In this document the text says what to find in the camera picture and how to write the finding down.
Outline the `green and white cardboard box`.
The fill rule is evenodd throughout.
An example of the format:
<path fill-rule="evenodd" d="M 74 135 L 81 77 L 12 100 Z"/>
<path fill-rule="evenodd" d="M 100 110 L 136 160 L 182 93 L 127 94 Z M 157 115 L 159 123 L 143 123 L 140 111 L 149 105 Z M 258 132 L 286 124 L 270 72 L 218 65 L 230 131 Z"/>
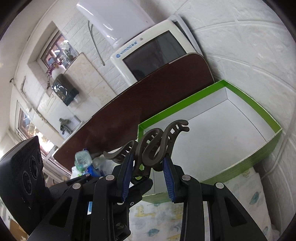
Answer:
<path fill-rule="evenodd" d="M 141 138 L 153 128 L 188 121 L 171 159 L 206 184 L 226 182 L 250 169 L 276 147 L 282 127 L 253 98 L 221 80 L 138 125 Z"/>

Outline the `white water heater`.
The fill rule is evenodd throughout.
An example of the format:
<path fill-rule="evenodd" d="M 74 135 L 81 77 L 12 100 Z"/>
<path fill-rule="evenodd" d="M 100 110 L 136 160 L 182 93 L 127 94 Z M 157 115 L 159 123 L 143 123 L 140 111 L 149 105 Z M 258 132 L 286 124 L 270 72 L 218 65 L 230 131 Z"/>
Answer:
<path fill-rule="evenodd" d="M 152 18 L 135 1 L 80 0 L 76 7 L 113 49 L 154 25 Z"/>

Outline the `purple potted plant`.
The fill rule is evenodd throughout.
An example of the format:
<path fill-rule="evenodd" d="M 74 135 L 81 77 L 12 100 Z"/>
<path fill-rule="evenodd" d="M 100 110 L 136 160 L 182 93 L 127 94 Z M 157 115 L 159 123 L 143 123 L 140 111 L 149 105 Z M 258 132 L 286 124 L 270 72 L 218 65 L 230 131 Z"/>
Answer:
<path fill-rule="evenodd" d="M 54 61 L 46 71 L 46 76 L 48 78 L 47 81 L 47 88 L 49 89 L 51 86 L 51 79 L 55 80 L 56 77 L 60 74 L 63 74 L 65 72 L 65 68 L 63 66 L 62 61 Z"/>

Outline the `dark brown hair claw clip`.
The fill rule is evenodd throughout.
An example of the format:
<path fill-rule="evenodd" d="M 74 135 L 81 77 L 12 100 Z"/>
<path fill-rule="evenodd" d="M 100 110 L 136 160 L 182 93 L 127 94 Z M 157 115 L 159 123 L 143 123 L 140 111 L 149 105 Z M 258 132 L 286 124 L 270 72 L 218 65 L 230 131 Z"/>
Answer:
<path fill-rule="evenodd" d="M 123 164 L 127 154 L 133 155 L 132 178 L 139 180 L 148 177 L 151 169 L 162 171 L 161 162 L 166 154 L 171 155 L 178 135 L 181 132 L 189 132 L 187 120 L 176 120 L 170 123 L 165 130 L 153 128 L 140 139 L 139 142 L 131 140 L 117 151 L 103 152 L 106 159 L 117 164 Z"/>

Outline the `dark wall-mounted dispenser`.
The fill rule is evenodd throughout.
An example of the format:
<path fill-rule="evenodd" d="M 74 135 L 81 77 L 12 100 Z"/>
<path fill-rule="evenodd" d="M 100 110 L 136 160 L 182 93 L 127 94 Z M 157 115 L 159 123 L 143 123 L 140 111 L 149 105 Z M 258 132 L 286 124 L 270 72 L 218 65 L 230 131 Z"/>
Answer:
<path fill-rule="evenodd" d="M 64 74 L 59 74 L 55 78 L 51 89 L 57 94 L 57 96 L 66 106 L 69 106 L 74 98 L 79 94 L 78 89 L 72 85 L 72 83 L 66 78 Z"/>

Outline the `white CRT monitor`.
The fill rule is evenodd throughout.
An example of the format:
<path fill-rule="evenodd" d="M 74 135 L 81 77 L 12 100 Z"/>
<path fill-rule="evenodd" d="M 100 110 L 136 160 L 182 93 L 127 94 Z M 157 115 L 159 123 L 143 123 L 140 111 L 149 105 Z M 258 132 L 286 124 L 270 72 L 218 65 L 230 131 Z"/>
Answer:
<path fill-rule="evenodd" d="M 203 55 L 185 21 L 174 14 L 131 39 L 110 60 L 131 86 L 189 53 Z"/>

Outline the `blue gum box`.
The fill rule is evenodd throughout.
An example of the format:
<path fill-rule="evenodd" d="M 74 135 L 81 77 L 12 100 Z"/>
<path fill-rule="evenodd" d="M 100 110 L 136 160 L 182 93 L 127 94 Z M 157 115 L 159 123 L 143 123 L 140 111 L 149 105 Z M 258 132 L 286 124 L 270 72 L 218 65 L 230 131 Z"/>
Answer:
<path fill-rule="evenodd" d="M 87 173 L 90 174 L 92 177 L 96 178 L 96 177 L 101 177 L 101 173 L 98 169 L 95 169 L 93 167 L 93 165 L 90 165 L 88 168 L 87 168 Z"/>

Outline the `clear green-label bottle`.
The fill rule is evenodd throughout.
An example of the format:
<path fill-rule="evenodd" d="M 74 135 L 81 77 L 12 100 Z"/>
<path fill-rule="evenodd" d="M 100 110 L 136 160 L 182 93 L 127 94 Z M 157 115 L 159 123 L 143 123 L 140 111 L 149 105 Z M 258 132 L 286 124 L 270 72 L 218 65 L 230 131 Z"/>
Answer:
<path fill-rule="evenodd" d="M 92 157 L 88 150 L 82 150 L 75 154 L 74 166 L 72 167 L 71 179 L 82 176 L 92 164 Z"/>

